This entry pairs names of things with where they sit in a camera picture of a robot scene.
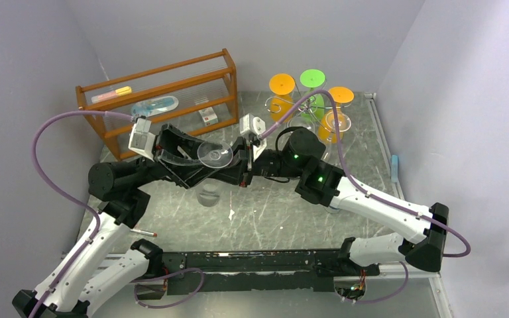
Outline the orange plastic goblet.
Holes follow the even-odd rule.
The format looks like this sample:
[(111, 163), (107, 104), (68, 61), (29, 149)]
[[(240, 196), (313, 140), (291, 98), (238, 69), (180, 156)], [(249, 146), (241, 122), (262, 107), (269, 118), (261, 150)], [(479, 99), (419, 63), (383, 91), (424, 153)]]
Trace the orange plastic goblet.
[[(342, 106), (350, 104), (355, 97), (354, 93), (349, 88), (342, 87), (342, 86), (332, 87), (328, 90), (328, 92), (331, 94), (331, 96), (334, 100), (334, 109), (329, 110), (329, 111), (333, 111), (335, 113), (335, 117), (337, 116), (338, 112), (342, 112), (342, 110), (341, 110)], [(337, 140), (341, 140), (338, 131), (337, 131)]]
[(271, 77), (268, 86), (274, 97), (270, 99), (268, 111), (273, 121), (281, 119), (293, 106), (292, 92), (296, 82), (289, 74), (281, 73)]

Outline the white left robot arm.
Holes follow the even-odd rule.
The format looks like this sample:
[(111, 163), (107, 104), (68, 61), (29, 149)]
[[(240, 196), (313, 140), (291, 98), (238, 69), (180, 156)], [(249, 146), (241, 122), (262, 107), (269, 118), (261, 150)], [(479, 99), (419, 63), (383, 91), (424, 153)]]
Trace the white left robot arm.
[(101, 211), (90, 208), (93, 221), (85, 234), (58, 267), (37, 287), (21, 290), (13, 307), (21, 317), (91, 317), (122, 287), (133, 283), (167, 280), (188, 272), (182, 268), (171, 272), (163, 259), (163, 250), (140, 239), (134, 242), (122, 259), (102, 271), (94, 272), (112, 245), (130, 232), (144, 215), (149, 194), (139, 186), (161, 180), (179, 181), (179, 176), (158, 160), (165, 150), (160, 141), (199, 142), (171, 125), (159, 134), (143, 132), (134, 125), (131, 144), (141, 157), (132, 162), (107, 162), (94, 165), (88, 173), (89, 193), (104, 202)]

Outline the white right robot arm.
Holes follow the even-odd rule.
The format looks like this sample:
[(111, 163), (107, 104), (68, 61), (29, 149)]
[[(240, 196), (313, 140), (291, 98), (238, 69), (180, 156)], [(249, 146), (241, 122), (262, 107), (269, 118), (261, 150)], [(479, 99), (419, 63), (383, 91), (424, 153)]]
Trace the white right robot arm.
[(237, 140), (233, 147), (210, 151), (213, 179), (246, 187), (255, 176), (296, 179), (295, 192), (308, 203), (356, 213), (392, 230), (374, 238), (347, 238), (338, 256), (344, 274), (385, 262), (404, 261), (425, 272), (438, 272), (445, 258), (449, 209), (436, 203), (414, 205), (378, 191), (332, 164), (321, 160), (325, 145), (303, 127), (288, 129), (290, 136), (280, 150), (254, 148)]

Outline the orange wooden shelf rack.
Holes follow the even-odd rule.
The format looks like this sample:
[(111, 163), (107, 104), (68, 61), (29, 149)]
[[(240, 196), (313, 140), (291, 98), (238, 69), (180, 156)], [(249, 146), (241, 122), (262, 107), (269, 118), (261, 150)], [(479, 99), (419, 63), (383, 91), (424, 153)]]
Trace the orange wooden shelf rack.
[(145, 116), (198, 136), (238, 123), (237, 67), (228, 49), (76, 87), (79, 109)]

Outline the chrome wine glass rack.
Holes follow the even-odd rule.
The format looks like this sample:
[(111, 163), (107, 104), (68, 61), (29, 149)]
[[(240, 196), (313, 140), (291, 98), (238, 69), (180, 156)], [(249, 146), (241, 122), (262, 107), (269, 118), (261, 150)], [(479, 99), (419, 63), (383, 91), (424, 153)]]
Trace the chrome wine glass rack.
[[(329, 89), (324, 88), (327, 79), (322, 71), (317, 69), (306, 70), (302, 72), (299, 80), (294, 79), (294, 81), (296, 82), (296, 86), (293, 92), (298, 88), (298, 81), (304, 87), (308, 88), (309, 91), (305, 95), (300, 96), (296, 102), (293, 101), (294, 104), (292, 108), (281, 119), (276, 122), (274, 121), (274, 123), (262, 133), (263, 137), (269, 136), (279, 126), (284, 123), (288, 123), (288, 121), (296, 115), (305, 113), (307, 116), (310, 116), (313, 121), (318, 122), (326, 112), (334, 109), (334, 100), (331, 94), (328, 92)], [(265, 102), (267, 111), (269, 101), (273, 97), (274, 94)]]

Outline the small white box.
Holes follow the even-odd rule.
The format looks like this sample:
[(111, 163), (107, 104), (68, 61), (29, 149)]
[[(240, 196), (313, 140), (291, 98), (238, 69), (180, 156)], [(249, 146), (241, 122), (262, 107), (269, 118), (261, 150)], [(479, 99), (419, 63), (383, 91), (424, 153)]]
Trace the small white box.
[(215, 113), (213, 107), (206, 107), (204, 109), (200, 109), (198, 113), (201, 116), (201, 119), (205, 127), (212, 126), (219, 122), (219, 118)]

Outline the red grey marker pen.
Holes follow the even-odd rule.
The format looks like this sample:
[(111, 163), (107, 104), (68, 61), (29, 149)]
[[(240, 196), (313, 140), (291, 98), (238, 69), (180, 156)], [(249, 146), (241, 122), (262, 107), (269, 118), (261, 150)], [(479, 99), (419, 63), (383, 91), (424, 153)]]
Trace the red grey marker pen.
[(146, 236), (146, 237), (156, 238), (158, 236), (155, 232), (146, 231), (146, 230), (142, 230), (142, 229), (131, 229), (131, 232), (136, 235), (142, 235), (142, 236)]

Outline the yellow pink highlighter pen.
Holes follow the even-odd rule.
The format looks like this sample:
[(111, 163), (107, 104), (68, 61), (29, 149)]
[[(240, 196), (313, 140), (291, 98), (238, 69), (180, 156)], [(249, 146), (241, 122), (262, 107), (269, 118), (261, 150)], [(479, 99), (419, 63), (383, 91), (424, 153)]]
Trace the yellow pink highlighter pen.
[(124, 86), (124, 87), (121, 87), (118, 89), (108, 91), (106, 93), (95, 95), (91, 98), (91, 102), (92, 103), (100, 103), (102, 101), (106, 101), (106, 100), (113, 99), (116, 97), (128, 95), (132, 92), (133, 92), (133, 90), (130, 86)]

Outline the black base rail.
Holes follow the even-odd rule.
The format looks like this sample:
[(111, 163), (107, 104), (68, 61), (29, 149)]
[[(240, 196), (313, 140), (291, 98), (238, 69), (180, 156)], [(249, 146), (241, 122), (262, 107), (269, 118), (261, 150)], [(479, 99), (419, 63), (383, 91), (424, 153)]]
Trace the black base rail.
[(254, 252), (165, 252), (137, 279), (162, 280), (169, 295), (201, 292), (310, 290), (332, 292), (336, 277), (363, 272), (335, 249)]

